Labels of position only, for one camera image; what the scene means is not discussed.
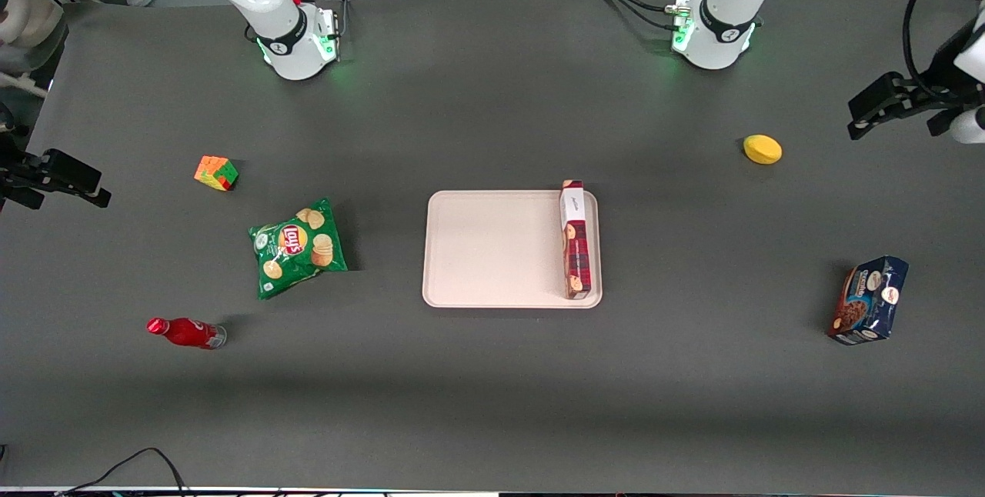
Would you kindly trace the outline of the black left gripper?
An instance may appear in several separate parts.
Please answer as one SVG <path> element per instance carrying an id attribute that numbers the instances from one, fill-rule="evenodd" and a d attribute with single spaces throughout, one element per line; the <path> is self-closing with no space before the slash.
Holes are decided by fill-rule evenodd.
<path id="1" fill-rule="evenodd" d="M 963 114 L 963 108 L 982 105 L 983 17 L 966 23 L 949 38 L 920 77 L 929 90 L 920 89 L 898 72 L 888 72 L 852 97 L 848 103 L 852 116 L 848 123 L 850 139 L 857 142 L 883 123 L 909 118 L 925 110 L 942 110 L 927 121 L 930 135 L 940 136 Z"/>

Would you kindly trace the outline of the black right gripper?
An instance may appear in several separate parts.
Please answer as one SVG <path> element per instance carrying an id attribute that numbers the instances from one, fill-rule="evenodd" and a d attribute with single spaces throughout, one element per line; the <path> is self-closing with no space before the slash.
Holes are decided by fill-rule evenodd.
<path id="1" fill-rule="evenodd" d="M 27 151 L 31 129 L 1 103 L 1 196 L 31 210 L 45 202 L 45 192 L 61 192 L 98 208 L 109 206 L 112 193 L 102 187 L 102 172 L 70 154 L 49 149 L 42 155 Z"/>

